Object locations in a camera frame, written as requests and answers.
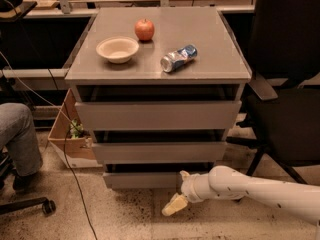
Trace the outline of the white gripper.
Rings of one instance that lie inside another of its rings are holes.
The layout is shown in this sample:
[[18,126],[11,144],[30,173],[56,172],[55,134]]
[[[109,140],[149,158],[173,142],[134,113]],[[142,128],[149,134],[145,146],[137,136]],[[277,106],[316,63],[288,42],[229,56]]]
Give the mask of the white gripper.
[[188,202],[199,203],[211,197],[211,188],[207,174],[189,174],[180,171],[182,178],[182,194],[174,194],[170,201],[162,209],[164,216],[171,216],[187,207]]

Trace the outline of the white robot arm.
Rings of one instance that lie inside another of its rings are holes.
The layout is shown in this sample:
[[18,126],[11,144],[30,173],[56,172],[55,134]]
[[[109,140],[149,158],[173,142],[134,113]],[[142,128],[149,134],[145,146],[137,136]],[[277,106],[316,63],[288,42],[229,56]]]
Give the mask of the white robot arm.
[[247,176],[228,166],[215,166],[205,174],[180,174],[181,192],[164,206],[164,216],[173,215],[189,203],[248,197],[314,225],[315,240],[320,240],[319,186]]

